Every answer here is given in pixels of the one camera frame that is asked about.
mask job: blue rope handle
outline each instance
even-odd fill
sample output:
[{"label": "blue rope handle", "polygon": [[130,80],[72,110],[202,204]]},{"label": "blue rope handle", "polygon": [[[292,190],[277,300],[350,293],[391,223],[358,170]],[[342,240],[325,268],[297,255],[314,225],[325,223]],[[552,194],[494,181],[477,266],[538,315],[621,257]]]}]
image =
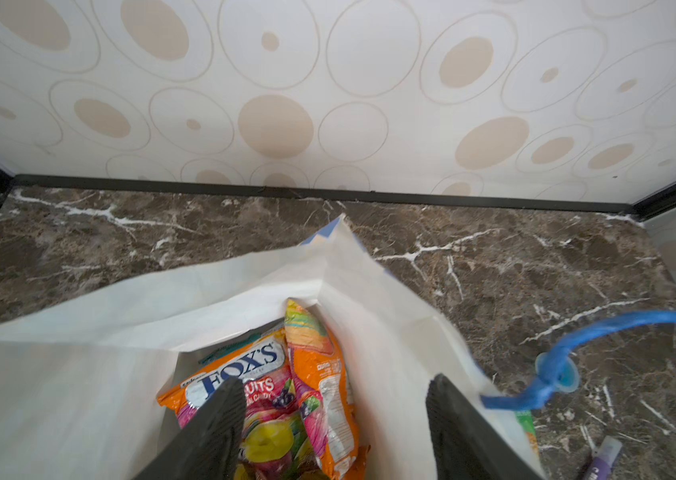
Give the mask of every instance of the blue rope handle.
[{"label": "blue rope handle", "polygon": [[535,410],[542,408],[556,391],[556,379],[561,375],[567,356],[576,347],[601,336],[642,325],[675,323],[676,312],[660,310],[626,313],[595,322],[576,332],[568,333],[554,345],[544,358],[537,377],[516,397],[481,396],[485,408],[502,410]]}]

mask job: purple marker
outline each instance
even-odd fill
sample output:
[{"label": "purple marker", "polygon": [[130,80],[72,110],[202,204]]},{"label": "purple marker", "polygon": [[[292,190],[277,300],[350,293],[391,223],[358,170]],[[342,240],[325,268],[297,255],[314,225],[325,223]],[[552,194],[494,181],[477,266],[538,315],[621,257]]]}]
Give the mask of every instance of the purple marker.
[{"label": "purple marker", "polygon": [[591,466],[586,470],[586,475],[582,476],[583,480],[606,480],[622,447],[623,444],[615,438],[604,437],[601,447],[596,450]]}]

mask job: marble countertop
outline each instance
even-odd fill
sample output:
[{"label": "marble countertop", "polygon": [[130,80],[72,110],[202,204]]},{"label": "marble countertop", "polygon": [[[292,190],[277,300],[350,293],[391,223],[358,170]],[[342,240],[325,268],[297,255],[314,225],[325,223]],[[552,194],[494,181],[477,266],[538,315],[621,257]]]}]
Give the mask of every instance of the marble countertop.
[{"label": "marble countertop", "polygon": [[[132,276],[292,246],[341,213],[507,393],[565,332],[676,310],[676,286],[628,217],[31,187],[0,213],[0,322]],[[549,478],[580,475],[605,435],[624,445],[611,478],[676,478],[676,329],[619,332],[573,361],[580,389],[533,412]]]}]

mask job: fox's candy package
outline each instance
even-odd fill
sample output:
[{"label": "fox's candy package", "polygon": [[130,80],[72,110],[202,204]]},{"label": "fox's candy package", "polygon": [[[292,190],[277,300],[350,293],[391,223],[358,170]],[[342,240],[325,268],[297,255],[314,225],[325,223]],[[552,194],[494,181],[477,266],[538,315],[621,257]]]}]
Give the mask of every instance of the fox's candy package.
[{"label": "fox's candy package", "polygon": [[[294,300],[287,300],[285,335],[306,434],[324,474],[338,480],[359,454],[359,428],[343,353],[333,334]],[[362,478],[363,465],[358,462],[347,476]]]},{"label": "fox's candy package", "polygon": [[211,360],[158,401],[176,412],[182,428],[231,376],[243,381],[247,398],[234,480],[324,478],[295,401],[281,323],[260,338],[254,337],[240,348]]}]

